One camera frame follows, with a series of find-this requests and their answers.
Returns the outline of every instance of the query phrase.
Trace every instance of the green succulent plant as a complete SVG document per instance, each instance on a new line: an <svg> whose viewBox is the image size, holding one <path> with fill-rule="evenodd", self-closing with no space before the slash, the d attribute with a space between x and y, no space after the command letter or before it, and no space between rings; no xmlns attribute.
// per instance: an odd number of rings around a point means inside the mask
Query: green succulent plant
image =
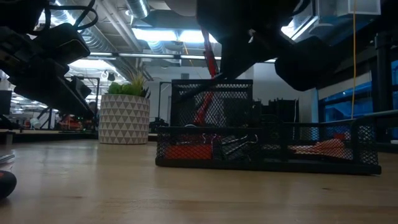
<svg viewBox="0 0 398 224"><path fill-rule="evenodd" d="M109 86L108 94L123 94L132 96L150 97L149 87L144 88L145 78L142 75L137 75L129 84L118 84L112 82Z"/></svg>

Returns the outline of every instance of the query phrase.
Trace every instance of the white geometric planter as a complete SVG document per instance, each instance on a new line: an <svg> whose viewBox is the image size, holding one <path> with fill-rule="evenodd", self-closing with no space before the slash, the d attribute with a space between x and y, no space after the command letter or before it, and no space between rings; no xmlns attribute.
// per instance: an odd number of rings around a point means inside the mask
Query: white geometric planter
<svg viewBox="0 0 398 224"><path fill-rule="evenodd" d="M99 142L146 144L149 130L149 99L106 94L101 98Z"/></svg>

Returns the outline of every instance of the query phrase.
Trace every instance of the wooden table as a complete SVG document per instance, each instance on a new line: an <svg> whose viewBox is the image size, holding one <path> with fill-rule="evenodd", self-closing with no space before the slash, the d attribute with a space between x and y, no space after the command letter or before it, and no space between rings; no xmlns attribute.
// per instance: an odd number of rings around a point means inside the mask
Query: wooden table
<svg viewBox="0 0 398 224"><path fill-rule="evenodd" d="M155 144L15 144L0 223L397 223L398 155L352 176L154 165Z"/></svg>

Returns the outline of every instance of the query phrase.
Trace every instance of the wire mesh basket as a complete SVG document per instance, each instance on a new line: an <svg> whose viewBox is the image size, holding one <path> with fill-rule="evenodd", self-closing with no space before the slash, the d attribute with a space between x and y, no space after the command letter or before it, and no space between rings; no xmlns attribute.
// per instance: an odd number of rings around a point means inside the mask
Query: wire mesh basket
<svg viewBox="0 0 398 224"><path fill-rule="evenodd" d="M373 120L262 128L159 128L156 164L168 167L380 174Z"/></svg>
<svg viewBox="0 0 398 224"><path fill-rule="evenodd" d="M209 82L212 80L172 80L172 101ZM245 126L251 119L252 85L252 80L223 80L187 101L173 103L170 125Z"/></svg>

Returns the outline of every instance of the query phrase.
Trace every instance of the black equipment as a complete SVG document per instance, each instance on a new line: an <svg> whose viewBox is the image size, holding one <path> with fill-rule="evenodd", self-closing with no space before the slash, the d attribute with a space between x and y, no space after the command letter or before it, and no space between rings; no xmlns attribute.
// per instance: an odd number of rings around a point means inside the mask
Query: black equipment
<svg viewBox="0 0 398 224"><path fill-rule="evenodd" d="M338 65L352 56L353 34L330 45L316 36L295 43L281 32L294 15L302 12L311 0L198 0L199 24L223 45L220 73L215 82L198 86L176 99L185 101L219 80L234 79L255 63L277 58L277 74L291 87L305 91L330 78ZM397 24L394 20L398 1L381 1L377 16L356 32L356 48L364 50L378 32Z"/></svg>
<svg viewBox="0 0 398 224"><path fill-rule="evenodd" d="M10 195L17 185L14 174L0 170L0 201Z"/></svg>
<svg viewBox="0 0 398 224"><path fill-rule="evenodd" d="M79 80L68 81L64 75L69 71L69 63L90 55L78 30L98 21L92 8L95 0L88 6L58 6L53 2L0 1L0 69L9 75L16 93L65 113L92 118L93 112L84 100L91 90L82 88L84 84ZM83 13L74 25L65 23L50 28L50 10L83 10ZM44 28L34 30L42 11L46 18ZM96 18L79 26L89 12ZM30 39L26 34L37 37Z"/></svg>

